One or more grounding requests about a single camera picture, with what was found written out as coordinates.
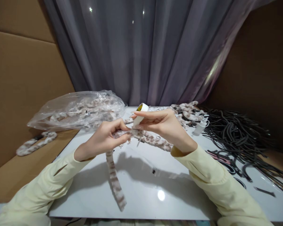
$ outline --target hand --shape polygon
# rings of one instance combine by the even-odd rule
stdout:
[[[135,111],[131,118],[145,117],[135,129],[152,131],[168,142],[174,144],[182,152],[192,152],[197,143],[186,133],[171,109],[161,111]]]
[[[130,130],[130,128],[124,124],[123,119],[117,119],[112,122],[102,122],[91,138],[77,148],[74,153],[75,160],[80,162],[95,157],[120,146],[130,139],[130,134],[124,134],[117,139],[113,138],[112,133],[117,129],[124,131]]]

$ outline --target gray curtain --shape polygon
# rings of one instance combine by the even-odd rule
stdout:
[[[76,91],[204,101],[252,0],[45,0]]]

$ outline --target sleeve cuff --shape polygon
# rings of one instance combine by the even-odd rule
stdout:
[[[218,183],[225,176],[223,166],[199,145],[195,151],[188,155],[184,155],[174,146],[171,150],[171,155],[206,183]]]
[[[53,181],[58,181],[59,183],[67,182],[95,158],[93,157],[87,161],[78,162],[74,158],[74,152],[75,151],[60,159],[53,167],[50,173]]]

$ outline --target white tape roll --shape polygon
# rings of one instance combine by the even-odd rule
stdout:
[[[142,103],[139,105],[139,107],[137,108],[136,111],[148,111],[149,110],[149,106]],[[140,122],[144,119],[144,117],[141,116],[137,116],[134,121],[133,121],[133,126],[137,126],[140,124]]]

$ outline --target brown cardboard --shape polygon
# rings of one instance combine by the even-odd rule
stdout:
[[[0,0],[0,31],[55,42],[38,0]]]
[[[279,170],[283,171],[283,153],[276,152],[269,150],[264,153],[268,158],[264,158],[263,156],[259,155],[261,159],[268,164],[271,164],[277,167]]]
[[[283,151],[283,0],[249,14],[205,104],[257,120]]]
[[[74,92],[54,43],[0,32],[0,167],[41,133],[26,126],[49,100]]]
[[[15,156],[0,167],[0,203],[9,202],[16,192],[34,179],[66,147],[78,130],[58,132],[57,138],[30,155]]]

